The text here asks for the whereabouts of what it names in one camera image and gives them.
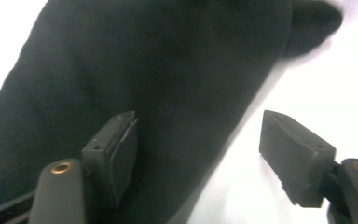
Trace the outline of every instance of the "dark fabric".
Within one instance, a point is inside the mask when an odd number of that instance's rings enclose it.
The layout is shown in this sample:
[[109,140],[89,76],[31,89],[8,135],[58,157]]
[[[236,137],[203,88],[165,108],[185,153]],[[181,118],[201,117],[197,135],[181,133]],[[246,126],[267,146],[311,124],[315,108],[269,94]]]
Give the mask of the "dark fabric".
[[132,181],[101,217],[166,223],[202,189],[271,66],[310,51],[341,20],[314,1],[48,1],[0,90],[0,204],[133,110]]

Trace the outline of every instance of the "white surface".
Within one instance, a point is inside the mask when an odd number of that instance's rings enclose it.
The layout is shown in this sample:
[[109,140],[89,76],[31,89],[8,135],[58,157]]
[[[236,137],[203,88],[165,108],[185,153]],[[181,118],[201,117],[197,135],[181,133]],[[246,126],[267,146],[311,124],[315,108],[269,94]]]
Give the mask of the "white surface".
[[[0,1],[0,86],[45,2]],[[270,95],[261,97],[267,97],[264,102],[256,102],[260,107],[248,113],[191,223],[327,223],[327,203],[324,209],[291,205],[260,158],[258,141],[262,112],[269,109],[291,116],[335,146],[337,161],[358,158],[358,0],[335,2],[345,12],[343,26],[320,49],[293,63]]]

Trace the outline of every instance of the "white background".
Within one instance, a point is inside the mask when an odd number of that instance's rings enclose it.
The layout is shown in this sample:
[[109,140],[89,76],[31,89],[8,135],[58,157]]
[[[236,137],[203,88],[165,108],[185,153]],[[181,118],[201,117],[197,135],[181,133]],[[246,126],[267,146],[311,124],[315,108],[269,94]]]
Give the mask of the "white background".
[[[0,1],[0,87],[45,2]],[[272,72],[191,223],[327,223],[327,202],[324,209],[291,205],[260,158],[258,143],[262,113],[269,109],[291,116],[335,146],[337,161],[358,158],[358,0],[334,2],[345,13],[342,27],[312,54]]]

